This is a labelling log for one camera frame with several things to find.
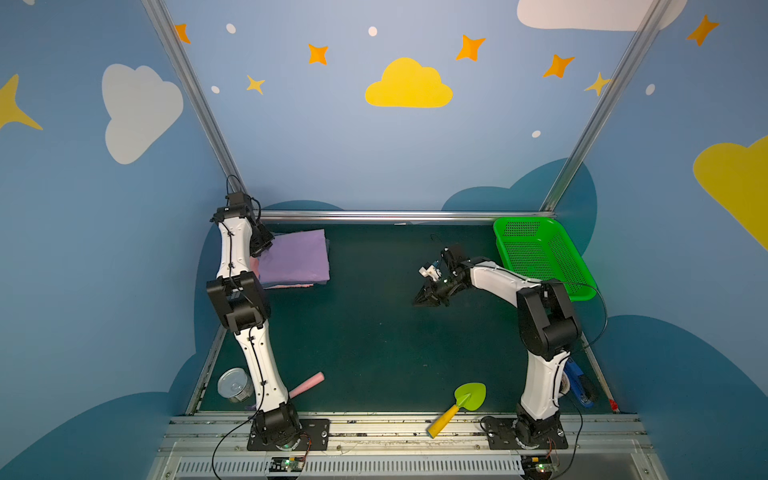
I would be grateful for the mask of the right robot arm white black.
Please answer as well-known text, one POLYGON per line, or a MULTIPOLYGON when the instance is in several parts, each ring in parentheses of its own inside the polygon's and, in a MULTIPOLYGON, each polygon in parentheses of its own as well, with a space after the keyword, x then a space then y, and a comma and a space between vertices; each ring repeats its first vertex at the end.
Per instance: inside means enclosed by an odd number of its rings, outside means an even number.
POLYGON ((528 352, 526 383, 514 425, 520 444, 533 447, 557 435, 559 396, 581 324, 564 284, 536 280, 507 270, 485 257, 469 258, 459 246, 445 247, 441 259, 419 268, 424 283, 413 304, 447 306, 464 290, 478 289, 516 308, 522 344, 528 352))

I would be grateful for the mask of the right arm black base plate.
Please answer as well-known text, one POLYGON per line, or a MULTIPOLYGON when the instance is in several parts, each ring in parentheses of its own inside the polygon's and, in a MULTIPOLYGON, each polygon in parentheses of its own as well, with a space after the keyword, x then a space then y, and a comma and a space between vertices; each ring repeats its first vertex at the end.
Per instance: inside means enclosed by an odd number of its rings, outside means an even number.
POLYGON ((557 416, 545 420, 485 416, 480 427, 491 450, 561 450, 569 447, 557 416))

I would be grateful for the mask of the green plastic perforated basket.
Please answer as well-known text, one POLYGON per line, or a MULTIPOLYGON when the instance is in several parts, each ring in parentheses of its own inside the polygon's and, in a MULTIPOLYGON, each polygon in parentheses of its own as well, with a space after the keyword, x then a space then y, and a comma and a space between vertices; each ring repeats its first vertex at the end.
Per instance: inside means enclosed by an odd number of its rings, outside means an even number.
POLYGON ((564 227, 551 218, 503 217, 493 224, 503 266, 522 276, 557 279, 573 302, 593 299, 596 283, 564 227))

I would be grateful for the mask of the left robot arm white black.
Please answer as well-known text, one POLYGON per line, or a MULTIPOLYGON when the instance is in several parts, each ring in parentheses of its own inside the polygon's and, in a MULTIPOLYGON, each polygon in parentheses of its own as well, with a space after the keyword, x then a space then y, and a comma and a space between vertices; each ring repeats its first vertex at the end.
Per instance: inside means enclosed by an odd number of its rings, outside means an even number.
POLYGON ((222 326, 243 351, 254 386, 252 431, 258 448, 294 448, 301 438, 298 413, 277 368, 270 342, 271 305, 251 262, 266 252, 274 236, 261 223, 258 202, 244 192, 226 195, 213 214, 221 235, 216 277, 206 291, 222 326))

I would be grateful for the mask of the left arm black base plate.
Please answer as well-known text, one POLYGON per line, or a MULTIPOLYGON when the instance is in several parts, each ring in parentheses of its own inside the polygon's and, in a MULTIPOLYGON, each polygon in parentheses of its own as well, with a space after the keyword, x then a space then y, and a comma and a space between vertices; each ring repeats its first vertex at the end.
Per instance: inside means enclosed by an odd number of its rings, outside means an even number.
POLYGON ((309 448, 311 451, 325 451, 330 438, 330 420, 324 418, 301 418, 301 429, 288 436, 263 433, 253 421, 250 427, 246 449, 258 452, 298 452, 309 448))

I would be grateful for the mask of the purple t shirt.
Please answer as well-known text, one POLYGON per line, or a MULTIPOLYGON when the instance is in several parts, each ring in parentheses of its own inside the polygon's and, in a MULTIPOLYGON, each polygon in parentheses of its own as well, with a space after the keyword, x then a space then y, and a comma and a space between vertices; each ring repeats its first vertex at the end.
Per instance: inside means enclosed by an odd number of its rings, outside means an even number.
POLYGON ((330 280, 329 243, 325 230, 278 235, 259 257, 259 271, 266 282, 325 284, 330 280))

